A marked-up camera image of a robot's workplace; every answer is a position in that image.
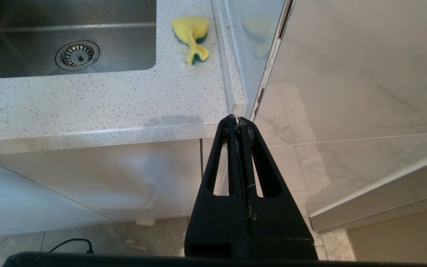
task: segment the countertop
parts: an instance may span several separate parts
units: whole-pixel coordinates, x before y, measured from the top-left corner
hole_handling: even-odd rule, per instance
[[[157,5],[151,69],[0,79],[0,154],[214,136],[243,93],[242,88],[229,92],[239,74],[236,66],[225,70],[232,55],[221,60],[225,52],[219,51],[212,2],[158,0]],[[190,66],[188,47],[174,36],[171,21],[193,15],[210,20],[203,46],[211,54]]]

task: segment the kitchen sink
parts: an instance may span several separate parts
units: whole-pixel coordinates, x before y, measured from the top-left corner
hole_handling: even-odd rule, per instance
[[[156,0],[0,0],[0,78],[156,64]]]

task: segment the sink drain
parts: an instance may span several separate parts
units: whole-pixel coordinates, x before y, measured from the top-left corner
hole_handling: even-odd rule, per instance
[[[64,70],[76,71],[90,67],[100,55],[94,42],[75,41],[61,47],[56,54],[56,64]]]

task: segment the white cabinet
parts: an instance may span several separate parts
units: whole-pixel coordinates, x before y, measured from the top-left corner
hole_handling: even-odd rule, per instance
[[[0,166],[0,235],[112,222]]]
[[[117,222],[190,216],[198,139],[0,155],[0,165]]]

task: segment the black power cord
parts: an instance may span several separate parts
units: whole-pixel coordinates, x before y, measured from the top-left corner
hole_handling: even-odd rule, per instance
[[[85,252],[85,253],[87,253],[87,254],[93,254],[93,253],[95,253],[95,252],[92,250],[92,243],[90,242],[90,240],[88,240],[88,239],[86,239],[86,238],[72,238],[72,239],[66,240],[66,241],[64,241],[64,242],[62,242],[62,243],[60,243],[60,244],[56,245],[52,250],[49,250],[49,253],[50,253],[50,252],[53,252],[54,250],[58,249],[59,247],[61,247],[61,246],[65,245],[65,244],[67,244],[68,242],[72,242],[72,241],[85,241],[85,242],[87,242],[87,243],[88,243],[88,250],[87,250],[87,252]]]

